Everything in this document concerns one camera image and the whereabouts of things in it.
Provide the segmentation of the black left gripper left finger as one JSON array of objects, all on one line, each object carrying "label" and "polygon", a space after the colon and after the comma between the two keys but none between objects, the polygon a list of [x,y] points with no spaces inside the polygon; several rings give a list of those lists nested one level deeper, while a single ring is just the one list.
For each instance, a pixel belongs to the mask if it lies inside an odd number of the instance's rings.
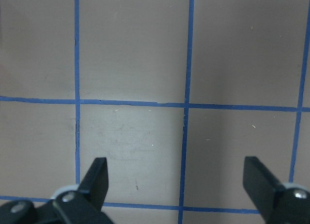
[{"label": "black left gripper left finger", "polygon": [[111,224],[101,211],[108,189],[107,159],[95,158],[77,189],[54,199],[54,211],[63,224]]}]

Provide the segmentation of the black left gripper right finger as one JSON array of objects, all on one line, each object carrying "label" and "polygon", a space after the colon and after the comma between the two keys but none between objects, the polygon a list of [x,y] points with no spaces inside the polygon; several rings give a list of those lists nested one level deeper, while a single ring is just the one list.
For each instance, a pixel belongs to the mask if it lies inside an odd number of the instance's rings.
[{"label": "black left gripper right finger", "polygon": [[296,183],[282,183],[255,156],[246,156],[243,187],[266,224],[308,224],[310,191]]}]

